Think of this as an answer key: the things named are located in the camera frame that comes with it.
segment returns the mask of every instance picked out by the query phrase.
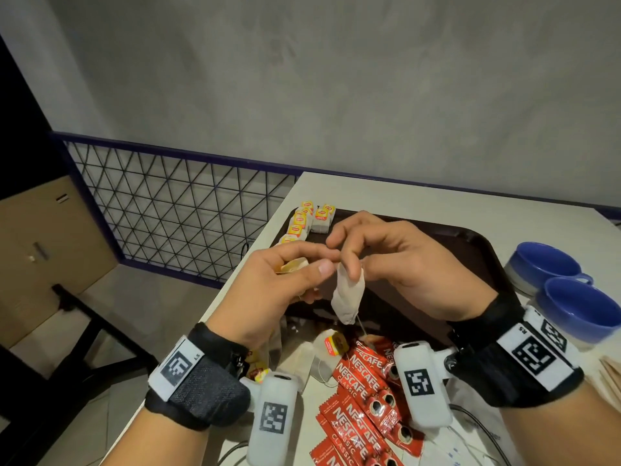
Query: person's right hand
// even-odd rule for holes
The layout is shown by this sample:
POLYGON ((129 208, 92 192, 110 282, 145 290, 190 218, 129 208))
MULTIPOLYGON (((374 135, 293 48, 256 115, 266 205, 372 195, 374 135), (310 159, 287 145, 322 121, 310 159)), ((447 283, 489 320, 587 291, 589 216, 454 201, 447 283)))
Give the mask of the person's right hand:
POLYGON ((357 282, 388 280, 408 302, 435 319, 462 321, 483 313, 497 292, 411 222, 384 222, 361 211, 334 225, 325 241, 343 244, 341 262, 357 282), (373 254, 360 261, 365 247, 373 254))

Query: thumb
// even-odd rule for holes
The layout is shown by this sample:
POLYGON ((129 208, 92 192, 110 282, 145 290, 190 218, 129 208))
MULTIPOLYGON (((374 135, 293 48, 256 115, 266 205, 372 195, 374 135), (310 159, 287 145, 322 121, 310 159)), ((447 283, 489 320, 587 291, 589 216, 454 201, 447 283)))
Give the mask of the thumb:
POLYGON ((307 289, 313 289, 330 278, 334 273, 334 263, 330 260, 319 260, 302 269, 279 277, 281 284, 286 285, 286 292, 290 297, 302 294, 307 289))
POLYGON ((374 253, 363 258, 362 268, 365 271, 365 280, 388 280, 401 282, 407 278, 405 258, 402 253, 374 253))

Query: white table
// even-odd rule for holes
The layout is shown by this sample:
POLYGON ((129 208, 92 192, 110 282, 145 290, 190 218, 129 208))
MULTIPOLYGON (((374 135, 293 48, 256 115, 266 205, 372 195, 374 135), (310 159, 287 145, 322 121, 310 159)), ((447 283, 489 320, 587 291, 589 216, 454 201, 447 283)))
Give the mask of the white table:
MULTIPOLYGON (((621 284, 618 283, 621 276, 621 232, 597 211, 586 207, 304 173, 248 253, 269 247, 291 210, 309 199, 352 211, 364 209, 374 214, 469 228, 491 242, 502 265, 520 242, 547 243, 571 254, 583 270, 594 277, 598 288, 621 302, 621 284)), ((245 259, 237 266, 201 321, 206 321, 213 313, 244 262, 245 259)), ((583 353, 582 366, 586 374, 595 374, 602 354, 619 358, 620 353, 621 331, 591 352, 583 353)), ((309 452, 325 436, 315 415, 319 405, 334 391, 313 378, 309 380, 302 395, 303 406, 296 407, 296 410, 301 407, 304 410, 297 447, 291 452, 295 455, 296 466, 313 464, 309 452)), ((466 432, 457 422, 453 426, 473 446, 485 450, 476 432, 466 432)), ((225 440, 222 454, 237 441, 239 438, 225 440)), ((496 457, 496 452, 489 453, 496 457)), ((244 454, 244 451, 234 452, 227 464, 246 464, 237 463, 244 454)))

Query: purple metal frame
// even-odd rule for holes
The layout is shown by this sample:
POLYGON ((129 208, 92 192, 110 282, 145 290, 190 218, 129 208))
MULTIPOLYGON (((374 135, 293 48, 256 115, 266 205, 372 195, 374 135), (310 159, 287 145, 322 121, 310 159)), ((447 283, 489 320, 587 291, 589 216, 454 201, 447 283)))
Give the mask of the purple metal frame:
POLYGON ((147 263, 142 263, 140 261, 135 261, 135 260, 130 260, 128 258, 125 258, 119 244, 117 243, 112 233, 112 230, 110 229, 102 213, 100 212, 97 206, 97 203, 94 200, 94 197, 90 193, 87 185, 84 183, 82 179, 82 174, 80 173, 73 159, 71 158, 65 146, 65 141, 81 143, 85 145, 93 145, 97 147, 117 148, 121 150, 128 150, 128 151, 139 152, 139 153, 147 153, 150 155, 159 155, 159 156, 177 158, 177 159, 183 159, 183 160, 194 160, 194 161, 199 161, 203 163, 213 163, 213 164, 219 164, 219 165, 224 165, 224 166, 248 168, 251 170, 258 170, 260 172, 274 172, 274 173, 289 174, 289 175, 294 175, 294 176, 300 176, 303 172, 315 172, 315 173, 322 173, 322 174, 347 176, 351 178, 386 181, 390 183, 411 184, 415 186, 448 189, 452 191, 462 191, 466 193, 497 195, 497 196, 502 196, 502 197, 513 197, 517 199, 529 199, 532 201, 542 201, 546 203, 577 205, 581 207, 591 207, 595 209, 596 211, 599 211, 604 217, 608 219, 621 219, 621 207, 602 206, 602 205, 594 205, 594 204, 588 204, 588 203, 579 203, 575 201, 565 201, 561 199, 546 199, 546 198, 540 198, 540 197, 535 197, 535 196, 524 196, 524 195, 509 194, 509 193, 494 193, 492 191, 485 191, 485 190, 480 190, 480 189, 470 189, 470 188, 463 188, 463 187, 457 187, 457 186, 442 186, 438 184, 422 183, 418 181, 382 178, 382 177, 369 176, 369 175, 363 175, 363 174, 357 174, 357 173, 335 172, 332 170, 322 170, 318 168, 308 168, 308 167, 301 167, 301 166, 295 166, 295 165, 282 165, 282 164, 269 163, 265 161, 233 158, 233 157, 228 157, 228 156, 214 155, 210 153, 201 153, 201 152, 182 150, 182 149, 176 149, 176 148, 145 145, 145 144, 134 143, 134 142, 120 141, 120 140, 99 139, 96 137, 90 137, 86 135, 79 135, 79 134, 66 133, 66 132, 51 132, 50 136, 53 139, 54 143, 56 144, 61 155, 63 156, 63 159, 65 160, 70 170, 70 175, 73 178, 73 181, 76 187, 80 191, 82 198, 87 203, 93 215, 93 218, 97 222, 97 225, 101 229, 101 232, 104 234, 106 241, 108 241, 108 244, 110 244, 110 247, 112 248, 113 252, 115 253, 115 256, 117 257, 120 263, 123 263, 124 265, 128 265, 128 266, 133 266, 135 268, 140 268, 142 270, 164 274, 165 276, 172 276, 174 278, 179 278, 179 279, 182 279, 188 282, 202 284, 204 286, 210 286, 214 288, 221 288, 223 283, 208 280, 201 276, 195 276, 195 275, 191 275, 187 273, 177 272, 175 270, 170 270, 170 269, 162 268, 162 267, 155 266, 155 265, 149 265, 147 263))

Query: white electronic device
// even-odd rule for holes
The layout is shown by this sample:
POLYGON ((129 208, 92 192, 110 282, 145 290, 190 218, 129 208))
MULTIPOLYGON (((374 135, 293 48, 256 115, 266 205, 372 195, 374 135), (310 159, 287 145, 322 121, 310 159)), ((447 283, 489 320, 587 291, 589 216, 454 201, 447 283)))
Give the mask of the white electronic device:
POLYGON ((444 367, 444 360, 454 351, 434 352, 427 342, 403 344, 394 351, 394 361, 414 427, 448 427, 453 422, 442 380, 451 377, 444 367))
POLYGON ((282 466, 287 456, 291 424, 298 397, 299 379, 270 372, 261 384, 248 378, 241 382, 250 390, 249 412, 255 419, 246 459, 251 466, 282 466))

